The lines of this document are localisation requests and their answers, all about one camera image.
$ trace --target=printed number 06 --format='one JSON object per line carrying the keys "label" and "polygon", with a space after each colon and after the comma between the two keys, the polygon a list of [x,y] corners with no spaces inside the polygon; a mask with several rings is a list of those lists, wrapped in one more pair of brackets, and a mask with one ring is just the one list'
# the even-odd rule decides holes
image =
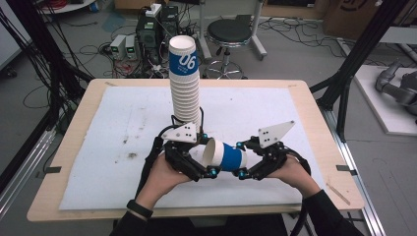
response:
{"label": "printed number 06", "polygon": [[194,66],[196,66],[196,56],[182,55],[180,58],[180,64],[182,66],[187,65],[187,68],[191,70]]}

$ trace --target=watch strap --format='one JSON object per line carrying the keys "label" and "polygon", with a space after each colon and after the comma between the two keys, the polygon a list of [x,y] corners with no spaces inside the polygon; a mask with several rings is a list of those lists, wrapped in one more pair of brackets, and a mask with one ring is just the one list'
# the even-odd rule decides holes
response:
{"label": "watch strap", "polygon": [[129,210],[132,210],[133,212],[145,217],[145,218],[150,218],[153,214],[153,211],[150,209],[147,209],[143,206],[140,206],[139,204],[137,204],[135,202],[135,200],[130,200],[128,202],[127,208]]}

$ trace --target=stack of paper cups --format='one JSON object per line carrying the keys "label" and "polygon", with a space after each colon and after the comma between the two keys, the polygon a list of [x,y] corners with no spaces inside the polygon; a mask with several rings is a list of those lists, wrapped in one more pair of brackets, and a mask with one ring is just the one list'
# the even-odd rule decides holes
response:
{"label": "stack of paper cups", "polygon": [[169,40],[169,79],[174,115],[184,121],[195,122],[200,129],[199,63],[196,43],[186,35]]}

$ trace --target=power supply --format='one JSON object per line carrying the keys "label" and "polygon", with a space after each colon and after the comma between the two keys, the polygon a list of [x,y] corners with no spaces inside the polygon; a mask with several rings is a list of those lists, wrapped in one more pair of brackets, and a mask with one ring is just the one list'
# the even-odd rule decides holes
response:
{"label": "power supply", "polygon": [[178,7],[177,6],[164,6],[160,15],[160,21],[162,23],[162,34],[164,41],[169,42],[171,37],[178,35]]}
{"label": "power supply", "polygon": [[129,60],[138,60],[138,46],[134,35],[126,36],[126,54]]}
{"label": "power supply", "polygon": [[140,15],[136,35],[138,36],[144,63],[151,62],[153,65],[159,65],[161,61],[159,46],[162,41],[162,34],[157,19]]}
{"label": "power supply", "polygon": [[117,35],[110,44],[111,53],[115,60],[123,60],[126,56],[126,35]]}

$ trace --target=paper cup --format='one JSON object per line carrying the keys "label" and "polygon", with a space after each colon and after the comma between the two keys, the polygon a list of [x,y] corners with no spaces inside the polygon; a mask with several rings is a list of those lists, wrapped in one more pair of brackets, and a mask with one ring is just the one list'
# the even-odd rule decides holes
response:
{"label": "paper cup", "polygon": [[177,84],[187,84],[189,82],[196,80],[197,78],[200,78],[199,70],[197,70],[196,72],[188,76],[179,76],[169,71],[169,79]]}
{"label": "paper cup", "polygon": [[186,95],[186,96],[176,95],[176,94],[172,93],[171,96],[172,96],[172,100],[174,102],[188,102],[190,100],[199,99],[199,94],[198,93],[196,93],[194,95]]}
{"label": "paper cup", "polygon": [[185,123],[189,123],[189,122],[194,122],[196,124],[196,132],[198,133],[200,131],[200,125],[201,125],[201,121],[200,121],[200,114],[197,114],[195,117],[181,117],[180,115],[175,114],[175,117],[177,117],[179,120],[185,122]]}
{"label": "paper cup", "polygon": [[180,77],[188,77],[195,74],[198,70],[199,62],[194,39],[187,35],[172,37],[169,40],[170,77],[171,74]]}
{"label": "paper cup", "polygon": [[184,99],[199,95],[199,90],[196,89],[196,90],[191,90],[191,91],[186,92],[186,91],[178,91],[175,88],[171,88],[171,95],[178,99],[184,100]]}
{"label": "paper cup", "polygon": [[210,139],[203,152],[203,166],[220,166],[223,171],[234,171],[246,166],[246,152],[221,141]]}
{"label": "paper cup", "polygon": [[181,109],[181,108],[177,108],[177,109],[174,110],[174,113],[180,115],[181,117],[194,118],[198,114],[200,114],[200,109]]}
{"label": "paper cup", "polygon": [[178,94],[182,94],[182,93],[193,94],[193,93],[195,93],[196,91],[199,90],[199,86],[196,85],[196,86],[193,86],[193,87],[176,87],[174,85],[171,85],[171,90],[176,91],[176,93],[178,93]]}
{"label": "paper cup", "polygon": [[177,117],[178,119],[180,119],[180,120],[182,120],[182,121],[188,121],[188,122],[190,122],[190,121],[194,121],[194,122],[196,122],[197,123],[197,121],[199,120],[199,118],[200,118],[200,113],[199,112],[197,112],[195,115],[193,115],[193,116],[188,116],[188,115],[184,115],[184,116],[182,116],[181,114],[178,114],[178,115],[175,115],[175,117]]}
{"label": "paper cup", "polygon": [[169,78],[169,81],[172,85],[176,87],[193,87],[198,86],[200,82],[200,72],[197,72],[190,76],[187,79],[178,78],[177,76],[173,76]]}
{"label": "paper cup", "polygon": [[186,99],[186,100],[179,100],[175,97],[172,97],[173,103],[175,105],[177,105],[178,107],[182,107],[184,108],[188,108],[190,109],[199,109],[200,108],[200,103],[199,103],[199,97],[196,96],[194,98],[191,99]]}

